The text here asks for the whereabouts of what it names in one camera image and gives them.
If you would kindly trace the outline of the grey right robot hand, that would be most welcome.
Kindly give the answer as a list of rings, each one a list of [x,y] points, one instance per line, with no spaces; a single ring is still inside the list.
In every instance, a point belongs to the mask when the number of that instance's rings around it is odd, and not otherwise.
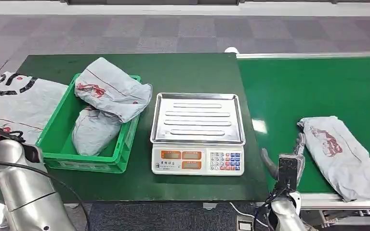
[[[279,154],[277,164],[270,159],[265,148],[261,149],[261,160],[267,167],[270,176],[276,180],[275,189],[288,191],[297,189],[305,167],[304,148],[305,135],[299,133],[293,153]]]

